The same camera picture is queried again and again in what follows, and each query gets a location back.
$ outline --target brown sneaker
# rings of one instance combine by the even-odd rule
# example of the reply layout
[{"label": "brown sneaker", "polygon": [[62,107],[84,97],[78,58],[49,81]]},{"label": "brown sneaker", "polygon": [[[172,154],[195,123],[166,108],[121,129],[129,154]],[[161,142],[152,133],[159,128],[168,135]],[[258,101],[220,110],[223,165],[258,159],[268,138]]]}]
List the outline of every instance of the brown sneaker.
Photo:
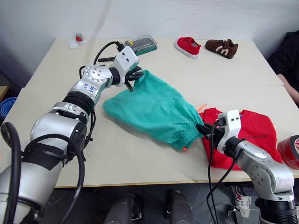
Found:
[{"label": "brown sneaker", "polygon": [[226,58],[233,58],[238,50],[238,44],[234,44],[231,39],[228,40],[208,40],[206,48]]}]

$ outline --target silver robotic arm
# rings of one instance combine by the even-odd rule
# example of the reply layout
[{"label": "silver robotic arm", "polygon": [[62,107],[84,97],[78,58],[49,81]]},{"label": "silver robotic arm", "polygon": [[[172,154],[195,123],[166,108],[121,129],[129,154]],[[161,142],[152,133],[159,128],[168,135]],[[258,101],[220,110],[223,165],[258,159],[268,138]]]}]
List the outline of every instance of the silver robotic arm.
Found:
[{"label": "silver robotic arm", "polygon": [[[61,169],[75,155],[79,157],[78,152],[74,150],[74,144],[80,150],[86,146],[86,125],[101,92],[111,85],[128,86],[128,81],[142,76],[140,72],[132,72],[138,63],[139,60],[132,49],[124,47],[115,57],[111,67],[84,67],[81,72],[82,78],[74,84],[64,100],[56,103],[37,120],[31,131],[31,142],[25,148],[22,158],[14,224],[38,222],[39,211],[45,206],[53,191]],[[3,223],[5,216],[10,176],[11,166],[8,166],[0,174],[0,223]]]},{"label": "silver robotic arm", "polygon": [[236,160],[238,166],[251,178],[261,210],[261,224],[297,224],[294,203],[294,177],[289,168],[272,159],[258,146],[238,139],[241,120],[238,110],[218,115],[217,126],[211,133],[209,125],[198,126],[203,135],[214,138],[214,146],[221,153]]}]

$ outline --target red shirt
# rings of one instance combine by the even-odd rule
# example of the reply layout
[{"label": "red shirt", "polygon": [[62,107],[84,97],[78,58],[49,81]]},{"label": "red shirt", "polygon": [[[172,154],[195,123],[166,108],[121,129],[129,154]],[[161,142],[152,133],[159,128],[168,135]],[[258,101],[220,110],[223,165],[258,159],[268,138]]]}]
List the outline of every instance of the red shirt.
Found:
[{"label": "red shirt", "polygon": [[[206,109],[200,116],[204,123],[213,125],[218,119],[217,114],[222,113],[216,108]],[[282,163],[279,152],[276,149],[276,132],[274,126],[269,117],[243,110],[240,113],[242,128],[239,132],[239,139],[246,139],[247,141],[259,146],[263,150],[267,151],[272,158]],[[202,138],[203,145],[206,150],[207,158],[210,159],[211,154],[211,141]],[[217,150],[214,150],[212,158],[212,167],[228,169],[232,164],[232,158],[221,154]],[[241,170],[237,164],[233,167],[234,170]]]}]

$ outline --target white sole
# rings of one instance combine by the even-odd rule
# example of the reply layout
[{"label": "white sole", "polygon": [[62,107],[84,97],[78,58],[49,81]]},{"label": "white sole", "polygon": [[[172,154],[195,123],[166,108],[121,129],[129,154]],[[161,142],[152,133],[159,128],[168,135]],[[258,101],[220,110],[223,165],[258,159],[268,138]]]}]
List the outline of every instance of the white sole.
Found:
[{"label": "white sole", "polygon": [[175,41],[175,43],[174,43],[174,46],[176,47],[176,49],[178,49],[180,52],[182,52],[183,54],[185,54],[185,55],[187,55],[189,58],[193,58],[193,59],[195,59],[195,58],[197,58],[198,57],[198,54],[197,55],[193,55],[193,54],[190,54],[189,52],[187,52],[187,51],[185,51],[184,49],[182,49],[180,46],[178,46],[178,40],[179,40],[179,38]]}]

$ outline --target red sneaker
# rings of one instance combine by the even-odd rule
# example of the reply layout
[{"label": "red sneaker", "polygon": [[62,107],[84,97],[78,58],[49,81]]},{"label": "red sneaker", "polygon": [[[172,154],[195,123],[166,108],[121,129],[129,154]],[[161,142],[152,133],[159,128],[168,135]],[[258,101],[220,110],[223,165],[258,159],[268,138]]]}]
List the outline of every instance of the red sneaker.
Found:
[{"label": "red sneaker", "polygon": [[191,37],[178,38],[174,45],[180,52],[190,58],[197,58],[201,47],[201,45],[196,43]]}]

